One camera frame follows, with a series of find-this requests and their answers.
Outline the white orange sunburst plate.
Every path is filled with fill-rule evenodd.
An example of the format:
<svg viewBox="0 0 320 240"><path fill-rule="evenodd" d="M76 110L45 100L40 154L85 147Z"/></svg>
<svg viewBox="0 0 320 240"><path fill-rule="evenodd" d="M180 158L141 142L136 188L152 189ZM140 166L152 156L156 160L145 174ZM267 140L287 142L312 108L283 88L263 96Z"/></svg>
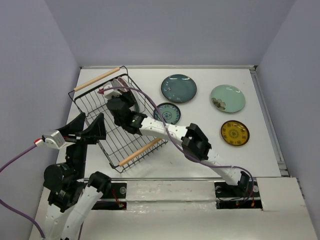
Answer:
<svg viewBox="0 0 320 240"><path fill-rule="evenodd" d="M111 84L113 87L119 87L119 86L122 86L118 81L117 81L117 78L113 79L111 81Z"/></svg>

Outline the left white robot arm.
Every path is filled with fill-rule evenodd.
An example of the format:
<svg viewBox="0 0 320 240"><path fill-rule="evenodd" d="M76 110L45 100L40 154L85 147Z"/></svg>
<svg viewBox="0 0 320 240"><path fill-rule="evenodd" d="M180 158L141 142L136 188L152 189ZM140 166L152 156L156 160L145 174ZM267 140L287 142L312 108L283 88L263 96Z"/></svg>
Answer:
<svg viewBox="0 0 320 240"><path fill-rule="evenodd" d="M110 194L111 178L93 173L83 182L88 145L107 138L104 114L84 127L85 113L80 113L64 127L44 134L44 144L52 149L65 149L65 162L49 165L43 174L43 186L49 190L44 239L73 240L81 224L100 198Z"/></svg>

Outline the red and teal floral plate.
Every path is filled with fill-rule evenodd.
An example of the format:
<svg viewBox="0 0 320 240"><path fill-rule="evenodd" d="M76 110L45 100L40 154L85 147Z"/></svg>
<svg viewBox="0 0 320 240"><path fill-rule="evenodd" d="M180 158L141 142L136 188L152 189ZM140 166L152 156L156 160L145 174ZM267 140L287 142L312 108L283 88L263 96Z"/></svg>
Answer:
<svg viewBox="0 0 320 240"><path fill-rule="evenodd" d="M117 81L120 83L121 86L134 88L134 86L130 82L125 80L123 77L118 77ZM132 90L132 89L128 89L128 88L122 88L121 91L130 92L131 96L134 99L134 105L130 109L135 112L140 112L141 105L140 105L139 95L138 95L137 91Z"/></svg>

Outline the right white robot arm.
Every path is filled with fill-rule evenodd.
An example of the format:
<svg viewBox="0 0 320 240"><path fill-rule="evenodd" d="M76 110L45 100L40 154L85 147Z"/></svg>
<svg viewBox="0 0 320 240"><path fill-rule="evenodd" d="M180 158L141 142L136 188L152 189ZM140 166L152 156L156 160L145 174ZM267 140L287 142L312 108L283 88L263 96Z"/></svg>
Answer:
<svg viewBox="0 0 320 240"><path fill-rule="evenodd" d="M231 165L223 159L209 143L208 138L198 125L179 126L163 123L141 112L131 110L135 98L130 92L115 91L103 94L106 105L113 116L115 125L130 134L156 137L171 141L184 156L195 163L204 165L224 179L235 196L253 194L251 174L244 168Z"/></svg>

